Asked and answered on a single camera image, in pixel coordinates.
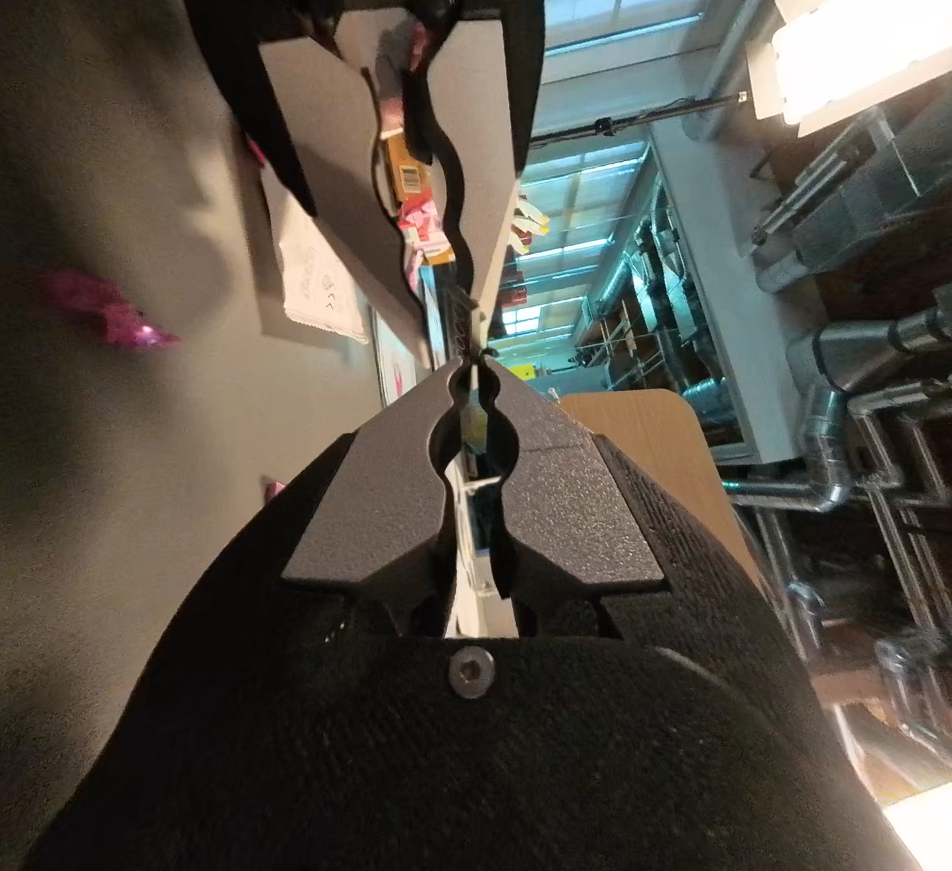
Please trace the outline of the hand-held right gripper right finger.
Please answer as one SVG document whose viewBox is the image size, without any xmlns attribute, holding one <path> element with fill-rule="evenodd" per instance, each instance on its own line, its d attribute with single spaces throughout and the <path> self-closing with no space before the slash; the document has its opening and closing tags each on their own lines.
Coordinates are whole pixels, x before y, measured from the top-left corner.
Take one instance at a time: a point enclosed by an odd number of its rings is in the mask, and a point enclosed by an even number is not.
<svg viewBox="0 0 952 871">
<path fill-rule="evenodd" d="M 491 357 L 480 360 L 485 456 L 499 477 L 489 554 L 503 598 L 535 615 L 664 588 L 595 437 Z"/>
</svg>

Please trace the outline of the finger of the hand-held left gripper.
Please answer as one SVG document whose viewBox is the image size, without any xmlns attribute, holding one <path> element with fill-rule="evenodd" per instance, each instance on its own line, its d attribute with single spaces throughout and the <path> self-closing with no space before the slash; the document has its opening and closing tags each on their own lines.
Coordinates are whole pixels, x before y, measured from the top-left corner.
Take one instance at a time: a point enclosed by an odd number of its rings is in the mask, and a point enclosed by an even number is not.
<svg viewBox="0 0 952 871">
<path fill-rule="evenodd" d="M 380 184 L 376 62 L 408 14 L 345 14 L 331 48 L 314 37 L 262 44 L 271 88 L 315 204 L 315 222 L 368 302 L 419 365 L 433 368 L 423 304 L 404 270 L 405 241 Z"/>
<path fill-rule="evenodd" d="M 431 166 L 455 256 L 454 326 L 485 336 L 517 196 L 502 23 L 455 24 L 404 73 L 403 102 L 411 150 Z"/>
</svg>

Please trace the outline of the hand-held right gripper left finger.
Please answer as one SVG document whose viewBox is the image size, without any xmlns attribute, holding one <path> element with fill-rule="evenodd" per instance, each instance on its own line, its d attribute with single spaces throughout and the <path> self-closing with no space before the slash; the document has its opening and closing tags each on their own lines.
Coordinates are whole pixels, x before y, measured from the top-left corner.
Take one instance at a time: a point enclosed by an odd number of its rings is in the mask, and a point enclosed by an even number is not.
<svg viewBox="0 0 952 871">
<path fill-rule="evenodd" d="M 458 550 L 446 469 L 465 396 L 466 363 L 453 358 L 359 429 L 284 580 L 377 604 L 402 635 L 445 634 Z"/>
</svg>

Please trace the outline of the orange cardboard box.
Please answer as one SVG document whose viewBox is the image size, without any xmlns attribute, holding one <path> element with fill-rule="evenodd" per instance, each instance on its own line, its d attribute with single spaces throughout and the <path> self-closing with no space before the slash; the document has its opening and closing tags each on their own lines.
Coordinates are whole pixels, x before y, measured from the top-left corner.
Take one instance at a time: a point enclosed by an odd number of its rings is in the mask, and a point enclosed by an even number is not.
<svg viewBox="0 0 952 871">
<path fill-rule="evenodd" d="M 415 158 L 404 131 L 396 130 L 383 139 L 384 157 L 392 193 L 398 205 L 432 195 L 430 167 Z"/>
</svg>

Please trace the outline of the wooden table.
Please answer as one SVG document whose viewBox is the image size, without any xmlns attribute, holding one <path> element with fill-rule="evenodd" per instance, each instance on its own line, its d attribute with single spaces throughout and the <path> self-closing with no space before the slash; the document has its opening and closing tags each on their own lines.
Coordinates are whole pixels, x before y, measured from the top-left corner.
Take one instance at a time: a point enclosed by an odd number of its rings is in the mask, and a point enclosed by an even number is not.
<svg viewBox="0 0 952 871">
<path fill-rule="evenodd" d="M 705 526 L 744 570 L 768 591 L 745 540 L 701 425 L 680 395 L 666 389 L 565 396 L 561 408 L 593 434 L 605 436 Z"/>
</svg>

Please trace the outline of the heap of pink toy bricks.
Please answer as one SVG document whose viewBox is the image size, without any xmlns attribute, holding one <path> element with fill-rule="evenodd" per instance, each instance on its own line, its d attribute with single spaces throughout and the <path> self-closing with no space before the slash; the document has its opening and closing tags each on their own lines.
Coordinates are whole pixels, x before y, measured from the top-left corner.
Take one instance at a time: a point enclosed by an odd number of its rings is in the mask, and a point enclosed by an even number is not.
<svg viewBox="0 0 952 871">
<path fill-rule="evenodd" d="M 452 252 L 431 191 L 404 200 L 397 224 L 405 242 L 424 257 L 439 257 Z"/>
</svg>

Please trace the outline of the white instruction sheet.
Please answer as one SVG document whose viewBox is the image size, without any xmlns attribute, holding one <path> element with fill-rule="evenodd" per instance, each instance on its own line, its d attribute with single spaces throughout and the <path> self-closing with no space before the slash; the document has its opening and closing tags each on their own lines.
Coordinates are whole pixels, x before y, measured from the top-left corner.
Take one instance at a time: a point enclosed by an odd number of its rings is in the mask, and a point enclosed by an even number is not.
<svg viewBox="0 0 952 871">
<path fill-rule="evenodd" d="M 294 198 L 271 214 L 283 307 L 293 322 L 368 344 L 355 282 L 314 220 Z"/>
</svg>

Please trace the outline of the printed sheet with pink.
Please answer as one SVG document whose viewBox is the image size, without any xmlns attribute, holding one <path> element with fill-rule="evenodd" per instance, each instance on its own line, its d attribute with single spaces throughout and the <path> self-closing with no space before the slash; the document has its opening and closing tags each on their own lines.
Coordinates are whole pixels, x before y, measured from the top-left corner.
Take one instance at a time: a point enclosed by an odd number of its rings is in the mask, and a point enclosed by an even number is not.
<svg viewBox="0 0 952 871">
<path fill-rule="evenodd" d="M 413 353 L 398 339 L 376 308 L 371 308 L 371 327 L 378 381 L 383 406 L 401 399 L 417 384 Z"/>
</svg>

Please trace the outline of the black light stand pole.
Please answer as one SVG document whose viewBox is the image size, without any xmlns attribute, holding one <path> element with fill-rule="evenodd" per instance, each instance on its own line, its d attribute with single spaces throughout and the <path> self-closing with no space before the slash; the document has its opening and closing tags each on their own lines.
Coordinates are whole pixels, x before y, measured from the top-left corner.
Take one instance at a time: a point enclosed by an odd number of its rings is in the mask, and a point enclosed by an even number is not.
<svg viewBox="0 0 952 871">
<path fill-rule="evenodd" d="M 749 98 L 749 92 L 741 90 L 727 95 L 707 97 L 704 99 L 683 99 L 661 107 L 649 108 L 648 110 L 625 117 L 601 117 L 592 124 L 569 127 L 563 130 L 533 136 L 530 140 L 530 148 L 538 149 L 554 145 L 555 143 L 570 142 L 578 139 L 595 137 L 613 138 L 623 131 L 635 127 L 668 119 L 706 113 L 725 106 L 743 105 L 747 103 Z"/>
</svg>

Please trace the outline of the pink foil wrapper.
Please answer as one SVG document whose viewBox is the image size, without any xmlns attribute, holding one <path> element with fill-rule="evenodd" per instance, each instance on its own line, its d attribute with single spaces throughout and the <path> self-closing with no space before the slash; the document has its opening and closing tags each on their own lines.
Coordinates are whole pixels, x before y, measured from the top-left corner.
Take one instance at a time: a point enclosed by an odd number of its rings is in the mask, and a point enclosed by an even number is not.
<svg viewBox="0 0 952 871">
<path fill-rule="evenodd" d="M 41 287 L 48 306 L 108 346 L 163 349 L 180 341 L 109 280 L 77 270 L 55 270 L 42 276 Z"/>
</svg>

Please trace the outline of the silver metal ducts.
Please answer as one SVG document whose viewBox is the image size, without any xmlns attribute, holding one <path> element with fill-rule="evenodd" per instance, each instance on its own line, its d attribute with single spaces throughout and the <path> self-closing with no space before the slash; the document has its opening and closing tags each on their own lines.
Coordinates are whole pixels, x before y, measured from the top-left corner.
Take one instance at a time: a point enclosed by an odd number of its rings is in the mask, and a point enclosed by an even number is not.
<svg viewBox="0 0 952 871">
<path fill-rule="evenodd" d="M 948 386 L 936 380 L 887 385 L 900 369 L 950 351 L 950 296 L 936 291 L 934 306 L 893 320 L 837 322 L 792 343 L 787 352 L 794 380 L 805 394 L 800 480 L 725 481 L 736 507 L 828 513 L 850 501 L 856 486 L 847 455 L 846 419 L 864 435 L 882 471 L 874 479 L 890 489 L 898 468 L 887 460 L 877 413 L 919 405 Z"/>
</svg>

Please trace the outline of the white studio light panel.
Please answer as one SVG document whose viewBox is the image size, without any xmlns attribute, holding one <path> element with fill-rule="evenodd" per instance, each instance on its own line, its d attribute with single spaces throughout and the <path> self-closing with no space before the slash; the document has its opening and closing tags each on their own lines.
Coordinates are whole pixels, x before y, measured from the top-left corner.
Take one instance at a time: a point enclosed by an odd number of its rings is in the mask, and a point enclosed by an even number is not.
<svg viewBox="0 0 952 871">
<path fill-rule="evenodd" d="M 951 0 L 775 0 L 781 26 L 746 47 L 753 112 L 800 138 L 951 69 Z"/>
</svg>

